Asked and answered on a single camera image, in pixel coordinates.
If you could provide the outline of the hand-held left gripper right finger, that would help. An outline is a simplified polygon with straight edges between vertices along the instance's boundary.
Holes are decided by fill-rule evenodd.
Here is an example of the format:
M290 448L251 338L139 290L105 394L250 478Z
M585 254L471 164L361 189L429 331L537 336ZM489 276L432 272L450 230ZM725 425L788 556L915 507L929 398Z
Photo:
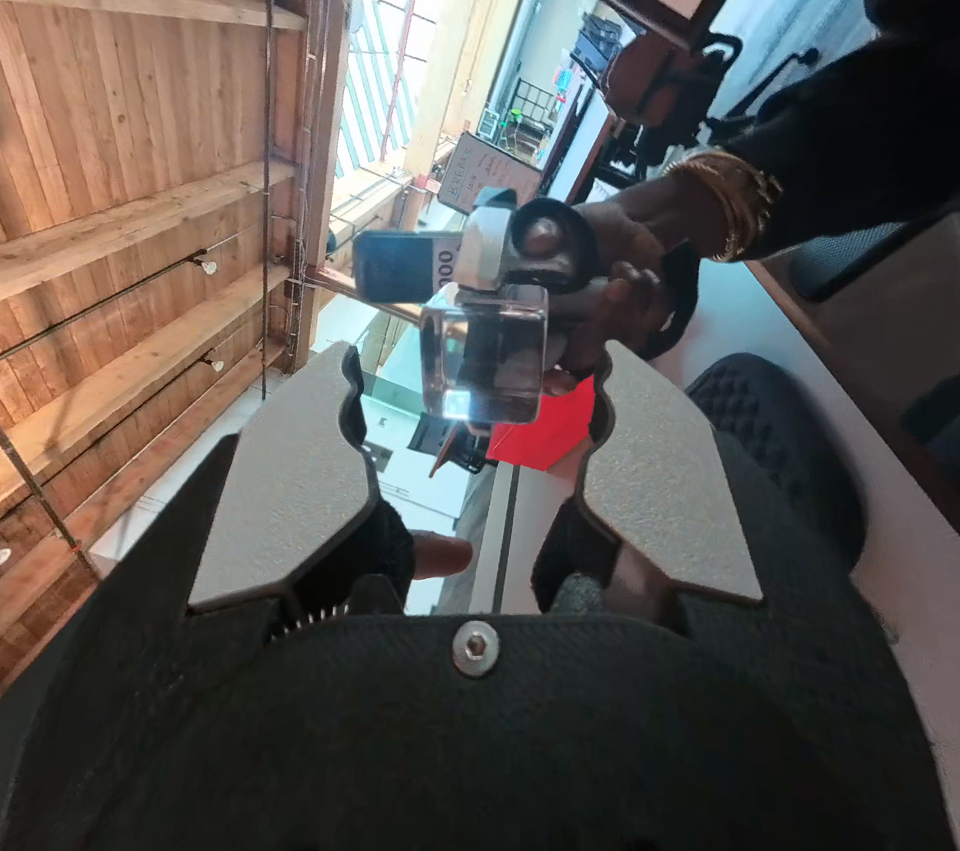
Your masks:
M764 602L713 426L683 390L624 345L595 377L606 425L579 474L585 519L611 538L606 609L664 615L693 594Z

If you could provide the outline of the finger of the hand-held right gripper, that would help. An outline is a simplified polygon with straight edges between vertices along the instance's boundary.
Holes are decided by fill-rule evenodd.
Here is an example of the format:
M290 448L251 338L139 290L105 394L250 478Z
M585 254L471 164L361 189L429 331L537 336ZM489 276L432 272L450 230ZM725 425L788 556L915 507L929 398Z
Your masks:
M504 285L503 260L509 252L514 205L482 205L466 220L459 251L459 287L499 291Z

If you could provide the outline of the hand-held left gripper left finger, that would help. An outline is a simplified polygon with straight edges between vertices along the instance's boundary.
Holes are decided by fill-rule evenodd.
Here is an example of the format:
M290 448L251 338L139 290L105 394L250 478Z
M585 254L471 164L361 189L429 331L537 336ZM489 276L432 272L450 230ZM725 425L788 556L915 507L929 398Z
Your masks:
M377 560L381 496L364 449L356 347L315 354L239 433L188 598L211 612L264 598L332 615Z

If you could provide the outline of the clear acrylic cube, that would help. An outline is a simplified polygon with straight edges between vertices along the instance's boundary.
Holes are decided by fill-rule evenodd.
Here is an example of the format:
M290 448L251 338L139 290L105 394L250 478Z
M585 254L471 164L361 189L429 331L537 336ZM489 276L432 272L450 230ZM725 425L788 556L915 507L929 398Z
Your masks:
M547 322L548 294L536 285L487 293L446 284L420 313L426 413L483 428L535 422Z

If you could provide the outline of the red plastic bin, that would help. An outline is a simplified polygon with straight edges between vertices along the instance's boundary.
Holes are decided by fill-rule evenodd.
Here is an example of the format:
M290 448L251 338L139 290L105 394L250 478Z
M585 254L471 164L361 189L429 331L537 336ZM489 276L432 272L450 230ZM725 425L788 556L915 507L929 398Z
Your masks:
M568 394L543 396L534 422L494 426L486 460L547 472L589 438L594 402L593 377Z

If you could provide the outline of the person's right forearm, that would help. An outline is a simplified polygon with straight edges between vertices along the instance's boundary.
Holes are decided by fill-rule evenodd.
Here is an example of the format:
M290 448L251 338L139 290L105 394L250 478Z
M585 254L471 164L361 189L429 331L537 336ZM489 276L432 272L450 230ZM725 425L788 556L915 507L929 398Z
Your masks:
M744 259L958 211L959 0L862 1L876 37L728 144L782 189Z

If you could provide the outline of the person's right hand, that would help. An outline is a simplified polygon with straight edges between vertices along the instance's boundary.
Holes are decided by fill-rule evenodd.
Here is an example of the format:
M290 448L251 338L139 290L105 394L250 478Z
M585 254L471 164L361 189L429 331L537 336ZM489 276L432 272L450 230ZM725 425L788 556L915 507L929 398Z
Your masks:
M590 225L606 276L580 305L582 319L560 338L564 350L543 374L550 396L570 393L591 375L605 345L617 341L640 353L674 310L663 282L663 259L688 244L702 258L725 250L723 204L690 173L633 185L605 202L578 206Z

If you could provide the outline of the person's left hand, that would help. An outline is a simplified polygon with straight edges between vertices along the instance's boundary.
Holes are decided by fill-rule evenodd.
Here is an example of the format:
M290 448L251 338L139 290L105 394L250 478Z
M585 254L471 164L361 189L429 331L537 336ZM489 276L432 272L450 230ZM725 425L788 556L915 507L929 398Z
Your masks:
M446 579L462 574L474 559L471 542L430 531L411 532L414 581Z

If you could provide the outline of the whiteboard on black stand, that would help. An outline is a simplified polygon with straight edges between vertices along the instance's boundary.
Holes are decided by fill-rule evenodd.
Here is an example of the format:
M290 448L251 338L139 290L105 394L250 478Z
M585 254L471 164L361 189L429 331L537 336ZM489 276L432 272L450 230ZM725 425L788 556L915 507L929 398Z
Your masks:
M464 132L447 159L436 197L441 205L467 215L485 188L511 190L523 205L537 196L542 180L534 165Z

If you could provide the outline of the brown office chair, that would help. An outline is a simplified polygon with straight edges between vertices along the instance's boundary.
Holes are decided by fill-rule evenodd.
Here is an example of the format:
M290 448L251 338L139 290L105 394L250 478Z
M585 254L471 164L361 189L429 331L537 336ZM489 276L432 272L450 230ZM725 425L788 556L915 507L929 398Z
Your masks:
M733 108L710 116L725 77L743 52L738 36L709 31L686 50L657 32L636 36L614 55L601 77L604 101L622 122L597 161L594 173L606 185L623 189L641 183L650 170L665 164L673 149L707 142L722 146L751 127L750 109L791 64L812 69L821 51L810 47L788 55Z

